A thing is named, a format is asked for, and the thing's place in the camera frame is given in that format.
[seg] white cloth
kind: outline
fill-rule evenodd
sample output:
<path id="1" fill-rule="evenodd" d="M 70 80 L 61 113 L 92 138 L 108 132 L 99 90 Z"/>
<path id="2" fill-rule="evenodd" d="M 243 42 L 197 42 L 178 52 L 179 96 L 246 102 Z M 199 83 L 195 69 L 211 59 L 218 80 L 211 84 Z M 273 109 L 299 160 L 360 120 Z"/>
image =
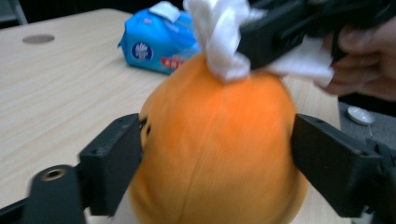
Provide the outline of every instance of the white cloth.
<path id="1" fill-rule="evenodd" d="M 213 74 L 225 82 L 249 76 L 249 59 L 236 51 L 241 40 L 239 27 L 265 20 L 266 11 L 251 8 L 247 0 L 184 0 L 183 7 L 192 16 L 195 36 Z M 333 75 L 332 57 L 321 43 L 320 39 L 305 38 L 302 45 L 266 69 L 282 76 L 312 78 L 318 85 L 326 86 Z"/>

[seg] blue package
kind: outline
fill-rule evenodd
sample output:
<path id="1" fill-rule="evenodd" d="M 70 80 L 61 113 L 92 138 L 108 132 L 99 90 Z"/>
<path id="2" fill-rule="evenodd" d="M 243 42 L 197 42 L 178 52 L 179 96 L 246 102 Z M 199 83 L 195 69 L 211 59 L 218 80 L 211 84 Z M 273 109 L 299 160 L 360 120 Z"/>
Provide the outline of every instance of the blue package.
<path id="1" fill-rule="evenodd" d="M 170 21 L 148 8 L 125 22 L 119 46 L 129 65 L 171 74 L 200 51 L 190 14 L 177 13 L 177 18 Z"/>

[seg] wooden table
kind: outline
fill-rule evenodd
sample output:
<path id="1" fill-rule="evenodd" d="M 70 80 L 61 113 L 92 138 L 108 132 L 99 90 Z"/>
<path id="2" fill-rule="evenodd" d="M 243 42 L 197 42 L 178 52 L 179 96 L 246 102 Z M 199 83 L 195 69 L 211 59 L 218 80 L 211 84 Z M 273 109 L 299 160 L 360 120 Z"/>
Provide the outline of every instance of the wooden table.
<path id="1" fill-rule="evenodd" d="M 0 207 L 27 196 L 44 168 L 77 154 L 112 120 L 136 113 L 165 75 L 132 68 L 117 48 L 131 15 L 97 10 L 0 31 Z M 30 35 L 53 35 L 42 44 Z M 339 127 L 336 99 L 285 80 L 301 113 Z M 90 223 L 107 223 L 89 217 Z M 126 197 L 112 223 L 136 223 Z M 293 223 L 349 223 L 311 189 Z"/>

